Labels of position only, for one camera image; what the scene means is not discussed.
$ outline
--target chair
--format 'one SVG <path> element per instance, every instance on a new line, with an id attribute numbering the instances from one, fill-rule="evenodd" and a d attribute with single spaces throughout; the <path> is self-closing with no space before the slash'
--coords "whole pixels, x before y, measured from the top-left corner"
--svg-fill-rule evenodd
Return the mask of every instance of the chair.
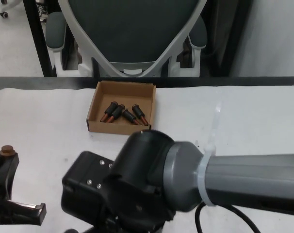
<path id="1" fill-rule="evenodd" d="M 8 13 L 6 11 L 19 5 L 23 0 L 13 0 L 11 3 L 7 4 L 7 0 L 1 0 L 1 3 L 5 6 L 1 9 L 0 15 L 3 18 L 8 18 Z"/>
<path id="2" fill-rule="evenodd" d="M 207 0 L 59 0 L 50 14 L 46 43 L 53 50 L 57 76 L 199 77 L 207 33 L 200 17 Z M 79 46 L 78 70 L 62 68 L 66 25 Z M 189 38 L 192 65 L 177 56 Z"/>

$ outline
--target floor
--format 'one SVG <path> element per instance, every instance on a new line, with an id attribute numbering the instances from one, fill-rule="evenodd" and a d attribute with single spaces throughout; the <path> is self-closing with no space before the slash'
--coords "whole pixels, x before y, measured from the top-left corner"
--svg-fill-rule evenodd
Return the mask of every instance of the floor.
<path id="1" fill-rule="evenodd" d="M 0 76 L 43 76 L 23 3 L 8 14 L 0 16 Z"/>

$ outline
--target white tablecloth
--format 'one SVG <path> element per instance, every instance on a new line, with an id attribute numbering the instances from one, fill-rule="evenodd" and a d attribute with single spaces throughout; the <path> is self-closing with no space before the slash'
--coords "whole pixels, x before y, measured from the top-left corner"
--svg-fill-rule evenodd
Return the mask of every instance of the white tablecloth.
<path id="1" fill-rule="evenodd" d="M 0 148 L 19 153 L 13 200 L 47 204 L 41 227 L 0 226 L 0 233 L 79 232 L 90 226 L 61 209 L 61 179 L 84 150 L 114 159 L 125 135 L 89 133 L 86 116 L 94 90 L 0 91 Z M 209 137 L 214 110 L 223 100 L 217 155 L 294 153 L 294 87 L 193 87 L 157 89 L 154 129 L 174 140 Z M 294 233 L 294 216 L 240 208 L 262 233 Z M 206 208 L 204 233 L 250 233 L 231 212 Z M 194 212 L 177 213 L 165 233 L 196 232 Z"/>

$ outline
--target brown cardboard tray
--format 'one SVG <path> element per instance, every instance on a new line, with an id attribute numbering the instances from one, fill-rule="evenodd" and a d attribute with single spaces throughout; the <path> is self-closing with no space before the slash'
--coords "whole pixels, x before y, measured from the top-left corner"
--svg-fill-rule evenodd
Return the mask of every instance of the brown cardboard tray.
<path id="1" fill-rule="evenodd" d="M 87 117 L 90 132 L 130 135 L 134 132 L 151 129 L 155 111 L 156 86 L 147 83 L 99 82 L 95 90 Z M 100 122 L 112 101 L 125 105 L 131 113 L 132 106 L 138 104 L 145 114 L 149 126 L 133 125 L 122 116 L 113 123 Z"/>

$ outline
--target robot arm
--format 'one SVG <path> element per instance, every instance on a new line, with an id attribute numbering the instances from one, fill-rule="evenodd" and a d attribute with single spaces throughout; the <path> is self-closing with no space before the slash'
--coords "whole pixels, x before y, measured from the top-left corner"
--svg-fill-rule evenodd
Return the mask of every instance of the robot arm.
<path id="1" fill-rule="evenodd" d="M 164 187 L 169 203 L 180 211 L 189 211 L 201 201 L 196 185 L 201 157 L 189 142 L 175 142 L 167 155 Z M 205 187 L 215 205 L 294 215 L 294 154 L 213 156 Z"/>
<path id="2" fill-rule="evenodd" d="M 202 158 L 190 142 L 134 133 L 114 162 L 90 152 L 79 156 L 63 178 L 62 208 L 107 232 L 161 232 L 176 211 L 202 202 Z M 294 155 L 211 157 L 205 188 L 215 205 L 294 215 Z"/>

